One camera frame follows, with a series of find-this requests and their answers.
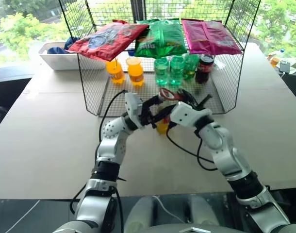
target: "green soda bottle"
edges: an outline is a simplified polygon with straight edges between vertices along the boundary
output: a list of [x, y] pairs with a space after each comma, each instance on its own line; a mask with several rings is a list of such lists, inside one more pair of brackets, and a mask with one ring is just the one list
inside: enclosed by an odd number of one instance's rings
[[194, 78], [200, 57], [198, 54], [187, 54], [183, 62], [183, 79]]
[[183, 57], [181, 55], [174, 56], [169, 66], [171, 74], [171, 84], [175, 86], [181, 85], [183, 73]]
[[154, 71], [156, 73], [156, 83], [158, 86], [164, 86], [168, 83], [168, 60], [166, 57], [154, 61]]

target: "orange juice bottle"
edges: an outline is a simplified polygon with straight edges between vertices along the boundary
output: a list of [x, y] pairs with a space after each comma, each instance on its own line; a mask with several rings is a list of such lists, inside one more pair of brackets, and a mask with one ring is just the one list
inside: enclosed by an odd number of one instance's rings
[[114, 84], [122, 84], [125, 80], [121, 64], [115, 59], [106, 63], [106, 70]]
[[127, 64], [129, 66], [128, 73], [134, 86], [142, 86], [144, 83], [144, 70], [140, 63], [141, 59], [139, 57], [131, 56], [127, 59]]
[[170, 118], [169, 116], [163, 118], [162, 120], [160, 120], [159, 122], [157, 122], [157, 131], [159, 134], [164, 134], [166, 133], [167, 129], [168, 129], [168, 125], [170, 122]]

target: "green snack bag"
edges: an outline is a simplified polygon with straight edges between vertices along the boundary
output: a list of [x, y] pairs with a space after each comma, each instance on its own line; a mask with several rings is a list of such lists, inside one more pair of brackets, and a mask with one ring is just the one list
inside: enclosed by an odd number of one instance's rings
[[179, 19], [142, 20], [139, 24], [149, 24], [136, 39], [135, 56], [161, 58], [187, 52]]

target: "metal wire basket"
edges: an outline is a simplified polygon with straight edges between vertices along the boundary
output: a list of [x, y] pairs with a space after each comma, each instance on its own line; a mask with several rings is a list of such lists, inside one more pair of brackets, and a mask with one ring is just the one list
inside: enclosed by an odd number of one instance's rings
[[[206, 107], [214, 114], [226, 113], [236, 106], [242, 62], [246, 44], [253, 26], [260, 0], [59, 0], [68, 26], [70, 36], [85, 37], [96, 32], [113, 19], [136, 22], [144, 19], [194, 18], [202, 20], [221, 20], [242, 51], [239, 55], [218, 55], [215, 68], [205, 85], [195, 81], [183, 82], [182, 88], [191, 92], [197, 100], [207, 94], [211, 98]], [[118, 56], [123, 70], [127, 71], [127, 52]], [[154, 80], [152, 58], [143, 58], [145, 84], [134, 87], [126, 72], [122, 85], [113, 84], [105, 66], [96, 66], [97, 61], [78, 55], [80, 76], [87, 111], [103, 116], [111, 98], [120, 90], [137, 92], [145, 100], [158, 93]], [[112, 104], [109, 117], [117, 117], [125, 112], [124, 97], [118, 97]]]

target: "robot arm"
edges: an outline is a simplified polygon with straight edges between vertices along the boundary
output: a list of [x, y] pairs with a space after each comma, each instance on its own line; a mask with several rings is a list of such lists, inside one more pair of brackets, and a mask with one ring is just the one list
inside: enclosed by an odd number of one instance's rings
[[126, 140], [136, 129], [152, 124], [170, 114], [171, 121], [185, 127], [195, 127], [213, 155], [213, 160], [225, 176], [248, 216], [263, 233], [289, 226], [289, 220], [267, 188], [258, 181], [246, 160], [233, 145], [228, 130], [221, 128], [210, 117], [212, 112], [197, 104], [186, 91], [181, 90], [180, 102], [153, 116], [149, 107], [164, 100], [163, 95], [142, 102], [137, 94], [125, 94], [127, 113], [108, 122], [102, 129], [102, 141], [91, 178], [83, 191], [75, 213], [76, 220], [68, 222], [54, 233], [106, 233], [113, 228], [117, 203], [112, 194], [117, 186], [118, 173], [126, 152]]
[[196, 128], [196, 135], [206, 144], [218, 170], [234, 190], [238, 202], [245, 206], [253, 228], [263, 233], [290, 224], [288, 217], [261, 184], [257, 174], [233, 145], [229, 131], [210, 118], [207, 109], [196, 111], [180, 102], [171, 113], [171, 121]]

